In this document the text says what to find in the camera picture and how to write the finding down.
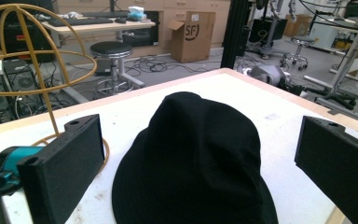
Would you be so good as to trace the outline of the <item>black round stool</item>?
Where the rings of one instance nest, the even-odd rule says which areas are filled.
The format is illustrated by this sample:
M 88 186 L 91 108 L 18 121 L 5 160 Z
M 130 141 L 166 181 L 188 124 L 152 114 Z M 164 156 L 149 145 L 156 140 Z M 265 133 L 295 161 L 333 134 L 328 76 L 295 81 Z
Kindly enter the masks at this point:
M 108 59 L 110 78 L 101 80 L 96 85 L 96 92 L 101 95 L 118 95 L 124 92 L 141 89 L 143 81 L 125 72 L 124 59 L 132 54 L 132 46 L 118 41 L 99 42 L 90 47 L 96 59 Z

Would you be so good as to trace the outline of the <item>black keyboard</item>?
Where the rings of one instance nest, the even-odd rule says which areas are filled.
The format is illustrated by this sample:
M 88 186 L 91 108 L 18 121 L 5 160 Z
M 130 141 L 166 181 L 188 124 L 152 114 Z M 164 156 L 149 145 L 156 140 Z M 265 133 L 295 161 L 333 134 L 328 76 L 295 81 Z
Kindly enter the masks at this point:
M 48 20 L 48 24 L 54 27 L 63 27 L 65 26 L 65 23 L 63 23 L 64 21 L 66 21 L 71 26 L 113 23 L 112 20 L 107 18 L 64 19 L 64 20 L 51 18 Z

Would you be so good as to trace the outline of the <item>black computer tower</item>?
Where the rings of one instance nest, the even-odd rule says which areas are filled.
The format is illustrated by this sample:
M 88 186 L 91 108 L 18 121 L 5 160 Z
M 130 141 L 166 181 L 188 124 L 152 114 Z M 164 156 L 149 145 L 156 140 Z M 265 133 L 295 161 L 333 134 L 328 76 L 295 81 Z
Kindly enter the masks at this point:
M 27 29 L 35 50 L 51 50 L 51 45 L 46 37 L 34 24 L 28 22 Z M 25 35 L 18 23 L 5 23 L 4 41 L 8 53 L 26 51 L 28 49 Z

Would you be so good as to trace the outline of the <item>white tissue pack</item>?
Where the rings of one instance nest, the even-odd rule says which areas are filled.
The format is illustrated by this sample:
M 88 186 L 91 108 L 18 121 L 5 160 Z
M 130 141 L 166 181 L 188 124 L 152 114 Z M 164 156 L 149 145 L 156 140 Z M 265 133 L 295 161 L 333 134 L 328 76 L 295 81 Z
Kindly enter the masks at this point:
M 145 11 L 142 7 L 132 6 L 129 7 L 127 19 L 130 21 L 141 21 L 146 18 Z

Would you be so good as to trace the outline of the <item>black metal post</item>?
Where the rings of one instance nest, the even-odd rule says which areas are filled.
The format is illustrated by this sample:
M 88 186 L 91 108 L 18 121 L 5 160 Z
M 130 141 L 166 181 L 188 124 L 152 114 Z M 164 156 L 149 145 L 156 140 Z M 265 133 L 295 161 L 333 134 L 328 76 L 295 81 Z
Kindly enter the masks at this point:
M 223 42 L 221 68 L 233 68 L 239 48 L 242 28 L 245 24 L 249 0 L 230 0 L 227 27 Z

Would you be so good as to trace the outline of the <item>wooden desk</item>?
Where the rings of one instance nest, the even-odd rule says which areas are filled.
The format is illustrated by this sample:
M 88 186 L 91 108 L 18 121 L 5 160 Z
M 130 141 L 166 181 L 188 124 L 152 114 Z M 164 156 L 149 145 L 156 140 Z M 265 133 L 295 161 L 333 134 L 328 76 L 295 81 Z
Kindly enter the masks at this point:
M 76 36 L 83 42 L 97 42 L 101 40 L 118 40 L 121 41 L 124 35 L 133 36 L 135 30 L 149 29 L 156 24 L 152 21 L 127 21 L 126 23 L 100 23 L 76 26 L 55 27 L 47 22 L 42 25 L 49 29 L 51 37 L 57 45 L 69 45 L 76 42 Z

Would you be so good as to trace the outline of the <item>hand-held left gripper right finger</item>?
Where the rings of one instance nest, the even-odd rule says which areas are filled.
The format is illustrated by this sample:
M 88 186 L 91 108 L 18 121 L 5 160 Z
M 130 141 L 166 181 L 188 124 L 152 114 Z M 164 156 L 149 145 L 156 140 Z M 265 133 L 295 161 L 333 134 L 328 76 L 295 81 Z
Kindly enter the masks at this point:
M 333 121 L 305 116 L 295 163 L 353 224 L 358 224 L 357 138 Z

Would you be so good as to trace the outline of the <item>black bucket hat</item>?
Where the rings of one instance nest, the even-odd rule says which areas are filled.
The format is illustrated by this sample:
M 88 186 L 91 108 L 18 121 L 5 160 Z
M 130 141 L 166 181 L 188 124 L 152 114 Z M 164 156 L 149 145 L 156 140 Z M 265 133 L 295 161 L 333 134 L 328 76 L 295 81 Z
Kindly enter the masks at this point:
M 115 220 L 278 224 L 260 166 L 260 139 L 250 119 L 192 92 L 170 94 L 117 168 Z

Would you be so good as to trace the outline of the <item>cardboard box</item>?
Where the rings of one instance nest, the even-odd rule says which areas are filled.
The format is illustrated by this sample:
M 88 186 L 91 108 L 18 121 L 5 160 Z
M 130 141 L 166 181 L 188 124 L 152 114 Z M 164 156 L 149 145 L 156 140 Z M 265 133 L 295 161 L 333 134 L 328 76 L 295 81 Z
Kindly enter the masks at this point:
M 207 60 L 210 56 L 214 12 L 188 11 L 183 21 L 172 20 L 171 56 L 180 63 Z

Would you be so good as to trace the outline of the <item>grey robot head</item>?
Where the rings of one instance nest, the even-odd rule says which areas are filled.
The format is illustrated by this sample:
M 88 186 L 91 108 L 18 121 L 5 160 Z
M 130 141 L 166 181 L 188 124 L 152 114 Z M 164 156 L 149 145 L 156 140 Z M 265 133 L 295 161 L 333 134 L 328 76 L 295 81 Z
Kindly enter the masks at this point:
M 253 67 L 239 65 L 237 71 L 274 87 L 282 88 L 289 82 L 288 76 L 278 65 L 261 64 Z

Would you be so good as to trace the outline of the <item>grey swivel stool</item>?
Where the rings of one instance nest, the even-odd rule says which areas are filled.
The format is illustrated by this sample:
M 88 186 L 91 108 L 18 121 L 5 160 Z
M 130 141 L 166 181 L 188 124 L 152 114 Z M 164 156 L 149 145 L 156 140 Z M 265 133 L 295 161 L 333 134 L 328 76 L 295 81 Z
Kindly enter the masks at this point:
M 299 71 L 307 69 L 309 62 L 306 57 L 301 55 L 301 50 L 313 45 L 315 40 L 305 36 L 293 36 L 290 41 L 297 45 L 296 51 L 294 53 L 285 53 L 280 59 L 280 67 L 288 69 L 288 62 L 291 61 L 292 65 L 298 65 Z

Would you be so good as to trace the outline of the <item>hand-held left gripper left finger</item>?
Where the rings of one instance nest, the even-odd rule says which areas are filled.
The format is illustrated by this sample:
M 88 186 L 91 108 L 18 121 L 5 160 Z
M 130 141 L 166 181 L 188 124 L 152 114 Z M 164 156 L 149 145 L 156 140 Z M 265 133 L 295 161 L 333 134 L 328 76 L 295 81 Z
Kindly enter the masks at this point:
M 100 116 L 64 125 L 64 133 L 17 163 L 34 224 L 64 224 L 104 162 Z

